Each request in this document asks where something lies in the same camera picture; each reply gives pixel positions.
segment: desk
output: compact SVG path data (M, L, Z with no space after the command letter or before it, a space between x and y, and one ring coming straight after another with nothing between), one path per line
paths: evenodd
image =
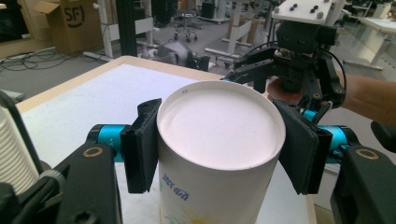
M55 166L85 142L95 124L130 124L138 104L197 80L220 76L166 63L120 57L17 104L42 161ZM124 223L157 223L158 175L150 193L128 194L116 163ZM316 223L311 196L296 195L280 163L259 214L261 223Z
M368 63L356 63L348 60L344 60L344 63L350 63L358 66L364 66L375 70L383 70L382 67L376 66L382 54L384 54L392 43L391 36L396 34L396 21L380 20L376 18L359 18L359 21L366 26L374 29L377 32L384 33L385 39L379 48L378 52L374 56L373 60Z

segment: black cable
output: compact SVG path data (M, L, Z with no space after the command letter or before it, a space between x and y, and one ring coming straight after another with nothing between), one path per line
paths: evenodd
M56 67L62 63L65 63L68 60L75 60L77 58L80 58L81 60L84 60L85 62L89 62L89 63L93 63L93 62L104 63L100 60L101 57L99 57L98 59L87 60L87 57L85 55L80 55L77 57L67 56L57 52L54 49L43 50L36 53L26 53L25 56L19 59L13 59L12 57L15 56L8 57L4 59L2 62L0 62L0 73L5 70L12 72L20 72L25 70L44 70L44 69ZM45 63L56 62L56 61L59 62L51 66L43 65Z
M29 219L41 207L41 204L55 191L58 190L58 182L52 177L47 178L47 183L40 189L35 196L22 208L20 213L14 218L12 224L28 223Z
M344 69L344 66L342 65L341 61L337 58L337 56L335 56L333 53L329 52L328 50L324 49L324 48L320 48L323 51L325 51L326 53L330 54L338 63L338 65L340 65L341 67L341 71L343 72L343 78L344 78L344 90L347 94L347 74L346 71ZM343 98L343 101L341 102L341 105L344 103L346 97Z
M266 42L266 43L260 44L259 46L257 46L257 47L255 47L255 48L251 49L250 51L248 51L245 55L251 53L253 50L261 49L262 46L264 46L264 45L269 46L269 45L272 45L272 44L275 44L275 43L277 43L277 41L270 41L270 42Z

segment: human arm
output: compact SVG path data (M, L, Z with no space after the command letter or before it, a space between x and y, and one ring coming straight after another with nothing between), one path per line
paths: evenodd
M368 77L346 75L346 99L341 107L368 119L396 127L396 82L376 80ZM297 104L299 92L285 92L278 78L268 85L270 99L279 99Z

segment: white cylindrical container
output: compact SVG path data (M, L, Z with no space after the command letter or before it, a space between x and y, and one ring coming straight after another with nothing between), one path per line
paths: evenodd
M274 105L249 87L204 81L161 105L160 217L170 223L255 223L285 140Z
M21 134L9 112L0 106L0 182L21 194L37 180L38 171Z

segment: person's hand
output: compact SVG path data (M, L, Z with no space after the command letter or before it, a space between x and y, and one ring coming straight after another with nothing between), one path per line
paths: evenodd
M285 101L291 104L297 104L303 97L300 92L287 92L282 88L282 79L277 77L272 79L267 87L268 99Z

